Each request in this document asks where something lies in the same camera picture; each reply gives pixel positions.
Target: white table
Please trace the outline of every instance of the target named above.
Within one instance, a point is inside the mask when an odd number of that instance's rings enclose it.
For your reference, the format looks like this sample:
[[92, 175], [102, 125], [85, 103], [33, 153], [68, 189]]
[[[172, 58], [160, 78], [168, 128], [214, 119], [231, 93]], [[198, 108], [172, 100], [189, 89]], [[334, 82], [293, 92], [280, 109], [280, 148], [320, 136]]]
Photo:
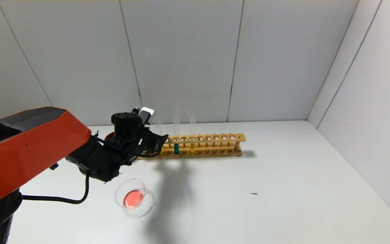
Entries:
[[[113, 127], [96, 130], [103, 138]], [[172, 134], [173, 125], [162, 130]], [[197, 133], [244, 133], [243, 156], [139, 160], [107, 184], [90, 179], [80, 205], [24, 201], [9, 243], [390, 244], [390, 209], [308, 122], [197, 124]], [[180, 125], [180, 134], [189, 134], [189, 125]], [[59, 165], [21, 192], [80, 199], [84, 176], [65, 160]], [[138, 219], [113, 199], [132, 178], [157, 199]]]

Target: test tube rack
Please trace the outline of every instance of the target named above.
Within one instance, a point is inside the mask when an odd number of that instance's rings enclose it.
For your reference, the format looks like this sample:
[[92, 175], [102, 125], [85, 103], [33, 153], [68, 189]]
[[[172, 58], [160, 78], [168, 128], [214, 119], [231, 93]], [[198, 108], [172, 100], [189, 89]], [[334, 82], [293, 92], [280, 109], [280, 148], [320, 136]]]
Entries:
[[[169, 136], [162, 152], [154, 158], [138, 159], [178, 159], [202, 157], [241, 156], [240, 142], [246, 142], [243, 134], [212, 134], [191, 136]], [[178, 144], [179, 153], [175, 154], [174, 145]]]

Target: yellow liquid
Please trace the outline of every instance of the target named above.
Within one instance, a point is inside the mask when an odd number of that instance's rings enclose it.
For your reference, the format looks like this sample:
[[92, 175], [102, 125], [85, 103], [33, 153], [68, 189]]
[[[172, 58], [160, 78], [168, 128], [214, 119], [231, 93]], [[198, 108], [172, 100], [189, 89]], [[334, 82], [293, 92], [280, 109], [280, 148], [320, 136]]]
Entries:
[[191, 154], [195, 153], [195, 144], [194, 143], [191, 143], [191, 147], [190, 147], [189, 151], [190, 151]]

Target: white wall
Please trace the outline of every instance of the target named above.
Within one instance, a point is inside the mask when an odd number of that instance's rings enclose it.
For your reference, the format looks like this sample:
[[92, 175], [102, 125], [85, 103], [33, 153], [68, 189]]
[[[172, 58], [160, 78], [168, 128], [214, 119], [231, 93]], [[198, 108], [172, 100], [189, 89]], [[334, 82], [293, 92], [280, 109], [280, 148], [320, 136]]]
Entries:
[[319, 131], [390, 206], [390, 0], [382, 1]]
[[105, 125], [141, 104], [164, 123], [305, 119], [356, 0], [0, 3], [0, 117], [51, 103]]
[[54, 106], [88, 125], [141, 106], [118, 1], [0, 1]]
[[308, 121], [318, 127], [324, 114], [339, 89], [344, 77], [356, 56], [365, 34], [370, 28], [381, 0], [361, 0], [357, 4], [353, 18], [342, 40], [335, 60], [329, 70], [323, 87], [308, 116]]
[[306, 119], [356, 4], [245, 1], [229, 121]]
[[0, 118], [49, 105], [0, 9]]
[[122, 1], [144, 105], [162, 123], [224, 122], [243, 1]]

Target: robotic arm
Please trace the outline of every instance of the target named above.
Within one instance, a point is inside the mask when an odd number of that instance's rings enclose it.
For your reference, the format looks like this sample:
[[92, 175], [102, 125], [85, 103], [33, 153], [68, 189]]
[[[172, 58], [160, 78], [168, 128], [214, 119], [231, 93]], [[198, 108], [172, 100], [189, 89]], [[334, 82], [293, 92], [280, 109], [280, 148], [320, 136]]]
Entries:
[[[111, 116], [114, 132], [98, 138], [69, 111], [43, 107], [0, 119], [0, 241], [6, 241], [11, 218], [23, 200], [64, 201], [79, 204], [88, 194], [88, 178], [103, 182], [119, 175], [121, 165], [137, 156], [154, 157], [168, 135], [148, 127], [154, 110], [134, 108], [131, 113]], [[76, 164], [86, 176], [81, 200], [22, 196], [19, 188], [47, 168], [55, 169], [62, 158]]]

